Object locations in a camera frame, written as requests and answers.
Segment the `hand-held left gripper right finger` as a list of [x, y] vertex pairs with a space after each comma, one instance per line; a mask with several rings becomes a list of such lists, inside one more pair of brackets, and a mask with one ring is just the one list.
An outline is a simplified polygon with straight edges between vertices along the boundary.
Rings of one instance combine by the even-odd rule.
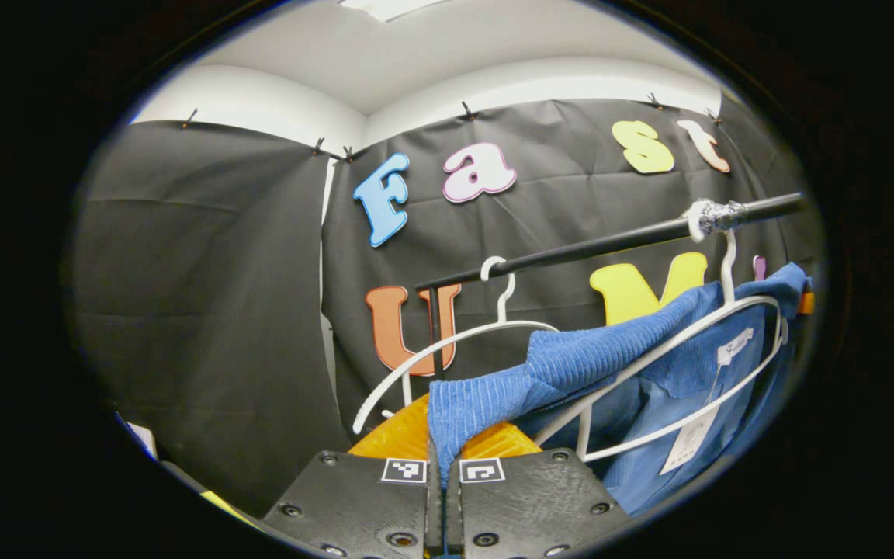
[[445, 552], [549, 558], [631, 521], [574, 450], [540, 449], [502, 422], [465, 443], [445, 491]]

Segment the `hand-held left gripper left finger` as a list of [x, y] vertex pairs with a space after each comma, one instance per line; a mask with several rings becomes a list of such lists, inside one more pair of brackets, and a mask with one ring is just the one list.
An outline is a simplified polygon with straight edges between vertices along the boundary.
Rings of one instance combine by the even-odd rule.
[[386, 419], [347, 453], [319, 452], [263, 523], [341, 558], [433, 558], [445, 552], [428, 397]]

